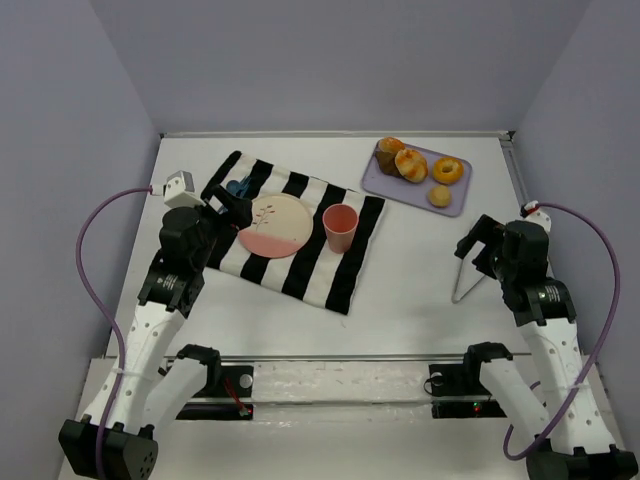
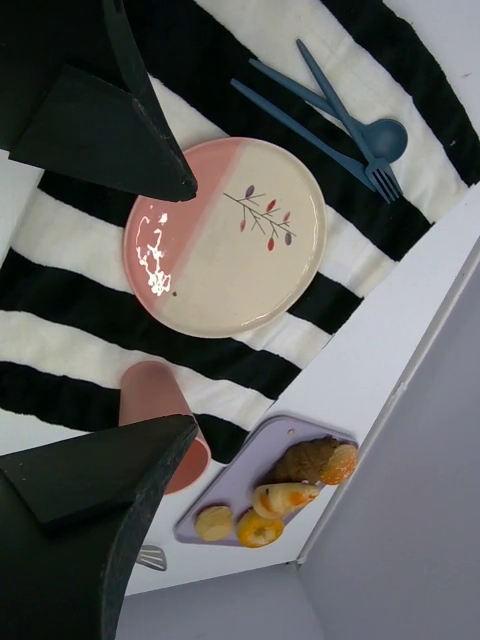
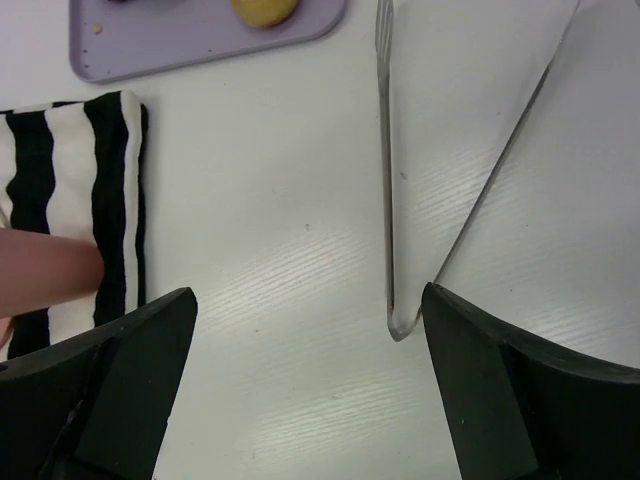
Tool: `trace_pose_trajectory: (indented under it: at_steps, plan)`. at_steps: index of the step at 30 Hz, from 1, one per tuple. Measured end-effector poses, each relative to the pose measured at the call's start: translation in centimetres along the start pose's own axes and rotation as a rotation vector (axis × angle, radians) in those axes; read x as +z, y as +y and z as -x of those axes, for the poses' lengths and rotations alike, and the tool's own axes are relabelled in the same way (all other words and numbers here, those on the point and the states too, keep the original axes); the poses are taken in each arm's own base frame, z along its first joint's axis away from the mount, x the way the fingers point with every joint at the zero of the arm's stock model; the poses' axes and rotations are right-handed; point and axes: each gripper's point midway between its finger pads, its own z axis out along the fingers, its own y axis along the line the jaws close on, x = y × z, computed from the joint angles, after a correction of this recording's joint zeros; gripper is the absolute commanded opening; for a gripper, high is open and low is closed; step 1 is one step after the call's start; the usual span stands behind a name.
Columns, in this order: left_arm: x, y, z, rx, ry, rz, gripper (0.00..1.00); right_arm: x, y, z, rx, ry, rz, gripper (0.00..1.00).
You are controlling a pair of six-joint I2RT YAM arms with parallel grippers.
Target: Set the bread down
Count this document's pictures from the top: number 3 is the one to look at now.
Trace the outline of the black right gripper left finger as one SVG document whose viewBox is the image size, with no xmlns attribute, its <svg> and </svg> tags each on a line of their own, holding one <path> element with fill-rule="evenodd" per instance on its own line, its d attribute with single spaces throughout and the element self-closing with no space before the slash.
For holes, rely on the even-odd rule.
<svg viewBox="0 0 640 480">
<path fill-rule="evenodd" d="M 2 478 L 152 478 L 196 318 L 180 288 L 3 362 Z"/>
</svg>

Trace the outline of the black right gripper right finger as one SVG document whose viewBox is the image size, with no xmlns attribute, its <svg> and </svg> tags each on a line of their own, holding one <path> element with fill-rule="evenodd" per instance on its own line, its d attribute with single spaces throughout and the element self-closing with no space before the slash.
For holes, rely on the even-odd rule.
<svg viewBox="0 0 640 480">
<path fill-rule="evenodd" d="M 421 309 L 462 478 L 638 478 L 637 369 L 560 346 L 433 283 Z"/>
</svg>

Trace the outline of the small yellow bread roll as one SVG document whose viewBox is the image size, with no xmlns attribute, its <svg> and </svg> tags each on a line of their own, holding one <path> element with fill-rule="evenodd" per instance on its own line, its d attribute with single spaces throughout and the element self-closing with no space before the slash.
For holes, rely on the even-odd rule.
<svg viewBox="0 0 640 480">
<path fill-rule="evenodd" d="M 297 8 L 299 0 L 231 0 L 234 13 L 246 25 L 268 28 L 282 23 Z"/>
</svg>

